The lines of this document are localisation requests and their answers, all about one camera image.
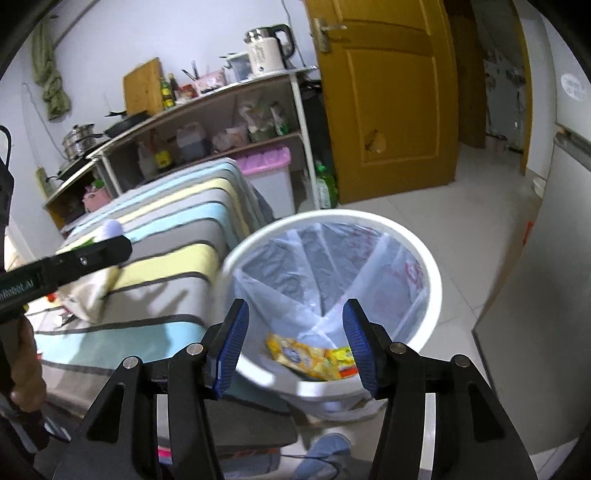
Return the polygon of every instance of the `person's arm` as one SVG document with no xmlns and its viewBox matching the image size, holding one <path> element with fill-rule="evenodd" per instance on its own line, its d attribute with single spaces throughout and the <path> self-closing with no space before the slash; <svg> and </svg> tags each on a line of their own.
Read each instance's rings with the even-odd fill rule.
<svg viewBox="0 0 591 480">
<path fill-rule="evenodd" d="M 37 360 L 33 327 L 25 316 L 21 317 L 19 329 L 18 355 L 11 368 L 14 388 L 10 398 L 22 411 L 32 412 L 45 402 L 47 386 L 41 376 L 41 362 Z"/>
</svg>

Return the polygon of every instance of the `trash bag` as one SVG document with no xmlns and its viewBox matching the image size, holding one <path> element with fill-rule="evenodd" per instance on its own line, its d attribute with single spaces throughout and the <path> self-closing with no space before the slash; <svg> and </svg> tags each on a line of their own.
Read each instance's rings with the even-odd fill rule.
<svg viewBox="0 0 591 480">
<path fill-rule="evenodd" d="M 314 223 L 261 245 L 233 273 L 231 298 L 243 298 L 250 323 L 242 353 L 280 375 L 265 346 L 270 332 L 309 346 L 348 342 L 342 310 L 358 299 L 370 322 L 407 342 L 424 317 L 428 288 L 417 259 L 400 242 L 349 223 Z"/>
</svg>

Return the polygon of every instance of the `blue gripper pad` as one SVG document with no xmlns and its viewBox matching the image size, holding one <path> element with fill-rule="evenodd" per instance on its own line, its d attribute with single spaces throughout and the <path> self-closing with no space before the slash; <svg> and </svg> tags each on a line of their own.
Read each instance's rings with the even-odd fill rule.
<svg viewBox="0 0 591 480">
<path fill-rule="evenodd" d="M 234 300 L 210 350 L 210 354 L 217 357 L 216 378 L 212 385 L 216 398 L 221 398 L 232 383 L 248 330 L 248 317 L 248 304 L 242 299 Z"/>
<path fill-rule="evenodd" d="M 343 328 L 363 387 L 373 398 L 381 398 L 388 363 L 384 346 L 389 344 L 389 337 L 384 331 L 382 345 L 357 299 L 349 299 L 343 305 Z"/>
</svg>

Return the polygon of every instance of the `metal screw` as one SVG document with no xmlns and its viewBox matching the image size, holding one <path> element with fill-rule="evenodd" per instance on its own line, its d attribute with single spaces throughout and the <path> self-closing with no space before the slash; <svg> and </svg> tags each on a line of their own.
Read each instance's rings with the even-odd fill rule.
<svg viewBox="0 0 591 480">
<path fill-rule="evenodd" d="M 453 361 L 459 367 L 469 367 L 470 366 L 470 359 L 466 355 L 456 355 L 453 358 Z"/>
<path fill-rule="evenodd" d="M 406 345 L 402 342 L 390 343 L 390 351 L 392 353 L 404 353 L 406 352 Z"/>
<path fill-rule="evenodd" d="M 133 368 L 139 363 L 139 360 L 136 356 L 129 356 L 125 360 L 123 360 L 123 366 L 125 368 Z"/>
<path fill-rule="evenodd" d="M 199 355 L 203 352 L 203 345 L 201 343 L 192 343 L 187 347 L 187 353 L 189 355 Z"/>
</svg>

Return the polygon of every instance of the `electric kettle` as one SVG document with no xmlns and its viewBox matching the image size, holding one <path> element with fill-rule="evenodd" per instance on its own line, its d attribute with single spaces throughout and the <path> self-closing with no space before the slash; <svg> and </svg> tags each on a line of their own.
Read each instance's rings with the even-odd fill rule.
<svg viewBox="0 0 591 480">
<path fill-rule="evenodd" d="M 286 51 L 277 37 L 277 32 L 283 32 L 287 36 Z M 293 33 L 287 25 L 283 24 L 253 28 L 246 32 L 244 42 L 247 45 L 248 58 L 255 77 L 285 70 L 287 68 L 285 62 L 296 51 Z"/>
</svg>

